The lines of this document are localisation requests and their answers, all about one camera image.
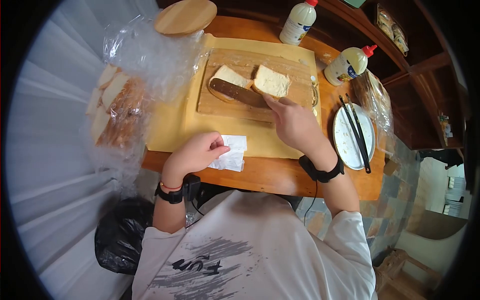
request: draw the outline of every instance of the wooden lid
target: wooden lid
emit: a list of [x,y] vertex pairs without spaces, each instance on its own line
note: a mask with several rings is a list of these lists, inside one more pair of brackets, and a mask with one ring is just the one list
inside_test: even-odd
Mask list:
[[165,8],[155,20],[155,30],[164,35],[186,35],[207,27],[216,16],[208,0],[183,0]]

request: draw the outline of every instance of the left hand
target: left hand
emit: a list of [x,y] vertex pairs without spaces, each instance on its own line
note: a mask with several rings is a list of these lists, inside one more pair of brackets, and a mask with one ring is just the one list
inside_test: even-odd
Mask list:
[[188,173],[205,169],[228,151],[230,147],[224,145],[217,131],[196,134],[167,159],[163,166],[162,182],[168,187],[178,187]]

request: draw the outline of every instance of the wooden table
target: wooden table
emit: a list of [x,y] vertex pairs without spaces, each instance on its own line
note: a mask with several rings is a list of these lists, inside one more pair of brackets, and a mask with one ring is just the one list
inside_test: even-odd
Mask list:
[[[211,33],[216,37],[244,38],[281,43],[278,39],[280,30],[273,24],[217,16],[205,29],[205,32]],[[333,86],[329,84],[322,70],[319,69],[319,66],[324,66],[331,62],[339,54],[339,51],[308,35],[302,40],[300,47],[315,52],[320,89],[322,130],[328,136],[330,142],[333,143],[333,119],[336,111],[341,106],[338,95],[348,93],[352,100],[356,102],[353,86],[350,83]],[[142,167],[161,172],[163,164],[169,155],[170,153],[167,152],[148,151]],[[245,165],[242,172],[206,168],[195,174],[200,176],[202,182],[238,189],[283,195],[315,196],[315,183],[300,167],[298,160],[265,157],[244,157],[244,160]],[[345,170],[352,177],[361,200],[376,200],[378,198],[382,187],[384,165],[384,153],[375,149],[370,162],[371,174],[366,174],[365,170],[352,170],[345,167]],[[323,197],[320,184],[317,197]]]

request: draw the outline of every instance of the white plastic bottle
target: white plastic bottle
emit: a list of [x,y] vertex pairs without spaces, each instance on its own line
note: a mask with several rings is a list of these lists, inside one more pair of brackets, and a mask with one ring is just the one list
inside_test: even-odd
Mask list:
[[325,68],[325,77],[333,85],[341,85],[362,74],[367,68],[368,58],[373,55],[377,45],[362,49],[351,47],[343,50],[333,62]]
[[294,46],[300,44],[301,39],[307,34],[317,18],[317,12],[315,11],[317,3],[318,0],[306,0],[292,8],[280,33],[282,43]]

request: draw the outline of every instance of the black garbage bag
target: black garbage bag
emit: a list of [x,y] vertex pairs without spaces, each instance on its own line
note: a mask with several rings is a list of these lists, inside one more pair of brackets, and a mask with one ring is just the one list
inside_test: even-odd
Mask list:
[[100,219],[95,231],[98,264],[112,272],[135,275],[145,229],[152,225],[153,203],[128,198]]

